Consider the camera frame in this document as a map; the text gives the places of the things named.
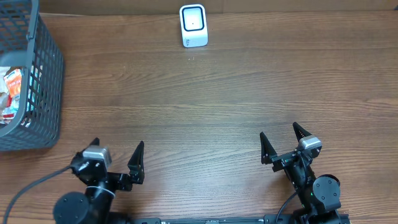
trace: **dark blue square outline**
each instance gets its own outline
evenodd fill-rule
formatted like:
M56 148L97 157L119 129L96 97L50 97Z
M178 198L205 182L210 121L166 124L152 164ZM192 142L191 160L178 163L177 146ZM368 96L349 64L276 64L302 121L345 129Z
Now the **dark blue square outline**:
M195 30L187 30L187 28L185 28L184 10L186 10L186 9L196 9L196 8L200 9L201 28L200 29L195 29ZM187 32L203 30L205 28L205 20L203 19L203 9L200 6L186 7L184 9L182 9L182 23L183 23L185 31L187 31Z

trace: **white device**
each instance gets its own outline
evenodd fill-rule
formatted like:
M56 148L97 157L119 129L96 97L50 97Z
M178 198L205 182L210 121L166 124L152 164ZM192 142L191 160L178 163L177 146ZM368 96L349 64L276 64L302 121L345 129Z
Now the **white device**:
M206 12L201 4L182 6L180 21L184 47L201 47L207 44Z

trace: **wooden table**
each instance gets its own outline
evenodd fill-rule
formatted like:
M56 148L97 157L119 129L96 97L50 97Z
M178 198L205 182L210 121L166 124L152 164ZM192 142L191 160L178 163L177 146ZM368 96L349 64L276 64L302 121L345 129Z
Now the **wooden table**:
M209 44L182 47L178 15L44 18L65 54L62 130L52 149L0 154L0 212L29 182L66 166L94 137L113 172L144 140L144 185L112 210L134 217L276 213L293 188L260 160L297 121L323 141L316 175L341 181L352 223L398 222L398 13L208 15ZM9 223L53 223L69 172L21 197ZM300 207L295 199L285 212Z

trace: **orange package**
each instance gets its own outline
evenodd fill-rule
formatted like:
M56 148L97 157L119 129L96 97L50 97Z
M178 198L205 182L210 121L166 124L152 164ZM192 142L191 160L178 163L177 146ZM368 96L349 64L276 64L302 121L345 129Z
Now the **orange package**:
M20 69L15 69L10 74L4 76L9 95L11 98L21 93L22 73Z

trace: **gray basket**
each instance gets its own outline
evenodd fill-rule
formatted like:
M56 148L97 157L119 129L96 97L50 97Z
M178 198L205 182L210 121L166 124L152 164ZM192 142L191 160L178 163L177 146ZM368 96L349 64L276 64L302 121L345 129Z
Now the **gray basket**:
M39 16L39 0L0 0L0 66L24 71L18 112L0 124L0 151L55 145L65 66Z

